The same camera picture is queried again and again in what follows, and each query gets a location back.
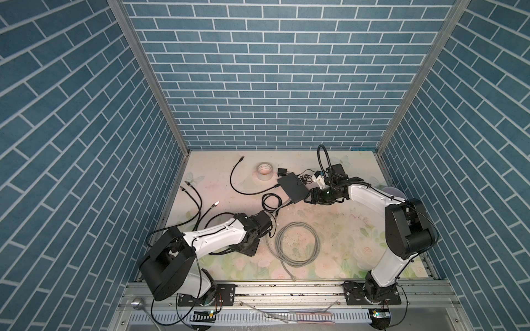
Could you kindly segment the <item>black power adapter with cord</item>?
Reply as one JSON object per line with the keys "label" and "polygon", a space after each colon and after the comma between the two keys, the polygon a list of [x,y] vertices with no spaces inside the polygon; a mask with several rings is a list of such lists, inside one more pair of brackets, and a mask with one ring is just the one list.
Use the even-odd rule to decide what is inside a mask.
{"label": "black power adapter with cord", "polygon": [[309,185],[310,183],[313,183],[313,174],[314,169],[307,168],[306,170],[296,173],[296,172],[290,172],[286,168],[278,168],[277,169],[277,176],[279,178],[286,177],[289,175],[295,175],[304,185]]}

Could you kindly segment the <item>black network switch box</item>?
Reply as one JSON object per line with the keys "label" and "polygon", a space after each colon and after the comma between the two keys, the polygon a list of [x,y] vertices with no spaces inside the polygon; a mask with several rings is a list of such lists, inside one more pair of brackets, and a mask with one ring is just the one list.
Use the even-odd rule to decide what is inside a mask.
{"label": "black network switch box", "polygon": [[287,194],[288,198],[296,204],[305,200],[309,196],[309,189],[302,180],[293,173],[280,177],[277,183]]}

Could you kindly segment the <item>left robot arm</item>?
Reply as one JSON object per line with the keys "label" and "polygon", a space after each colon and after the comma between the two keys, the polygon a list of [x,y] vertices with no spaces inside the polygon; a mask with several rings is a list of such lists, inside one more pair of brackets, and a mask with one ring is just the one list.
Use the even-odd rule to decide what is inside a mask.
{"label": "left robot arm", "polygon": [[155,301],[178,293],[206,305],[217,294],[218,285],[199,267],[198,260],[226,248],[252,257],[261,238],[272,230],[273,218],[264,210],[252,216],[235,214],[224,223],[204,230],[183,233],[173,226],[139,261],[139,271]]}

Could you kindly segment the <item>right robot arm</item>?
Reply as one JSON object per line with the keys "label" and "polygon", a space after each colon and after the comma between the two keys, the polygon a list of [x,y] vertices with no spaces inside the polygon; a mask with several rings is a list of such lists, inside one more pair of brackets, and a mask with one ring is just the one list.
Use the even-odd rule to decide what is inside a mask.
{"label": "right robot arm", "polygon": [[309,204],[332,205],[352,200],[383,217],[387,249],[367,273],[363,291],[375,303],[396,294],[397,280],[404,269],[438,241],[438,231],[422,201],[396,197],[364,179],[350,178],[340,164],[315,172],[312,180],[318,187],[309,190]]}

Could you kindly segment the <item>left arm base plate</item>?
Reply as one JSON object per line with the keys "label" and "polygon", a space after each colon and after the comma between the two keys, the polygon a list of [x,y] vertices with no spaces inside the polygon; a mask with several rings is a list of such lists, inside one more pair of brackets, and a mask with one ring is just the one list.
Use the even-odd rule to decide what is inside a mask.
{"label": "left arm base plate", "polygon": [[233,306],[235,290],[235,284],[215,284],[198,299],[191,295],[179,295],[177,304],[179,307]]}

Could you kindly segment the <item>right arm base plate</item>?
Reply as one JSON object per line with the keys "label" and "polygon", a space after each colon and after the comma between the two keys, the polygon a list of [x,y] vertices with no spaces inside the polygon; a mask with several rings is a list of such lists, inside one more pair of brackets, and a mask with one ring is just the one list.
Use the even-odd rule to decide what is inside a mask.
{"label": "right arm base plate", "polygon": [[383,288],[372,281],[364,283],[345,281],[342,288],[348,306],[376,306],[384,303],[396,306],[402,303],[397,284]]}

